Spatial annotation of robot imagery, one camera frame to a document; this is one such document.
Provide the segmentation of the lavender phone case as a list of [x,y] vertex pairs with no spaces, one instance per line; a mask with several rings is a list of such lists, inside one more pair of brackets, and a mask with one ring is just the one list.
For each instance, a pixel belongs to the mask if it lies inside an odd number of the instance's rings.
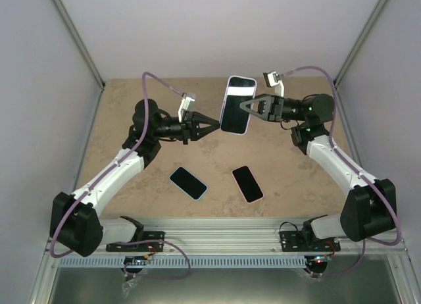
[[252,78],[245,78],[241,76],[230,76],[226,86],[222,109],[220,113],[220,119],[224,108],[225,100],[228,95],[238,96],[255,96],[257,88],[257,81]]

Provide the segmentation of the teal phone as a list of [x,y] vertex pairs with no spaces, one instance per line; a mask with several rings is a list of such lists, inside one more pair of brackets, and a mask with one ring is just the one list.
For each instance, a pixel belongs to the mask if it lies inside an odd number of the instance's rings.
[[243,135],[247,131],[249,113],[240,108],[240,103],[252,100],[253,96],[228,95],[220,119],[223,132]]

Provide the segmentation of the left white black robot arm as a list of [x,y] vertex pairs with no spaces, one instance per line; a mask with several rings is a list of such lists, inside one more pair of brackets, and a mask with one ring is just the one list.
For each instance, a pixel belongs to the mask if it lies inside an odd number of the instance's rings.
[[188,144],[216,131],[219,121],[196,111],[182,109],[170,116],[152,99],[143,99],[135,106],[126,141],[116,157],[92,180],[71,194],[60,192],[53,200],[50,221],[50,254],[57,243],[83,257],[98,247],[123,244],[128,250],[140,249],[144,242],[143,226],[121,216],[110,220],[101,214],[111,199],[134,176],[143,172],[155,159],[162,141]]

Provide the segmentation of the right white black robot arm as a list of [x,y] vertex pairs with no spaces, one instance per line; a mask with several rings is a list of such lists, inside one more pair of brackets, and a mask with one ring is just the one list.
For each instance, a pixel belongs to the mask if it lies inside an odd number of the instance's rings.
[[327,94],[302,100],[259,95],[241,102],[240,109],[267,122],[289,122],[294,146],[316,161],[346,196],[338,215],[319,216],[303,225],[302,243],[310,251],[322,247],[327,238],[352,241],[372,238],[397,227],[396,189],[388,180],[367,173],[337,146],[325,123],[334,119],[334,99]]

